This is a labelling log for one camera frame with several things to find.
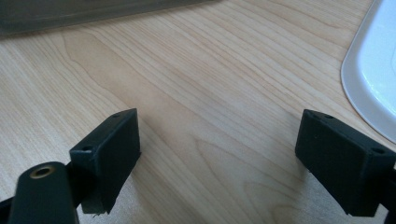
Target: white plastic container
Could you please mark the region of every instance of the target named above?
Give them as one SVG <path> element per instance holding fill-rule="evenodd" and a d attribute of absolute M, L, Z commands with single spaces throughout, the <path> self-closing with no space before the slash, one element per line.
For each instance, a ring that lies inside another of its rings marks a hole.
<path fill-rule="evenodd" d="M 395 0 L 374 0 L 344 59 L 341 77 L 358 113 L 396 143 Z"/>

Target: wooden table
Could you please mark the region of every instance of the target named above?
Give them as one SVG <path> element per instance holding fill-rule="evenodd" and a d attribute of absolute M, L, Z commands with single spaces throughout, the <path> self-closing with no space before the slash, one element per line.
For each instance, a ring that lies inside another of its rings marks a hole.
<path fill-rule="evenodd" d="M 222 0 L 0 39 L 0 200 L 137 108 L 142 157 L 81 223 L 381 223 L 347 216 L 294 155 L 305 108 L 394 147 L 340 67 L 370 0 Z"/>

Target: screw hole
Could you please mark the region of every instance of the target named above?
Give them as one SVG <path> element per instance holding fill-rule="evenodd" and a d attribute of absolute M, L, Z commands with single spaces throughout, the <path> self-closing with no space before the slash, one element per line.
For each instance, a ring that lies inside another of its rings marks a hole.
<path fill-rule="evenodd" d="M 384 153 L 385 153 L 385 150 L 384 150 L 384 149 L 378 148 L 378 147 L 373 147 L 373 148 L 372 148 L 372 151 L 374 151 L 374 152 L 376 152 L 376 153 L 379 153 L 379 154 L 384 154 Z"/>
<path fill-rule="evenodd" d="M 85 146 L 81 150 L 90 152 L 90 151 L 92 151 L 92 149 L 93 149 L 93 146 Z"/>
<path fill-rule="evenodd" d="M 30 173 L 30 177 L 32 179 L 40 179 L 52 174 L 54 171 L 55 168 L 53 166 L 43 166 L 35 169 L 32 173 Z"/>

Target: light wood surface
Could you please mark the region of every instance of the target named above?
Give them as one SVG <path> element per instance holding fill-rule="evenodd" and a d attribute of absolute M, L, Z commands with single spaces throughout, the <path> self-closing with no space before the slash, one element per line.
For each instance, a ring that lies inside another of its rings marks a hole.
<path fill-rule="evenodd" d="M 382 223 L 347 216 L 294 155 L 305 108 L 396 148 L 341 63 L 370 0 L 222 0 L 0 39 L 0 200 L 18 176 L 137 108 L 142 157 L 81 223 Z"/>

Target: black bracket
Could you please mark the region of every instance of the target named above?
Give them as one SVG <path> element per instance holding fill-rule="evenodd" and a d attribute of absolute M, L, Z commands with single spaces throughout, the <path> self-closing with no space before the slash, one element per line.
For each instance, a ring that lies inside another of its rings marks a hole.
<path fill-rule="evenodd" d="M 373 217 L 382 203 L 385 223 L 396 223 L 395 152 L 332 116 L 305 110 L 295 153 L 347 214 Z"/>
<path fill-rule="evenodd" d="M 70 150 L 71 161 L 39 164 L 0 203 L 0 223 L 78 223 L 84 213 L 109 213 L 140 157 L 136 109 L 114 114 Z"/>

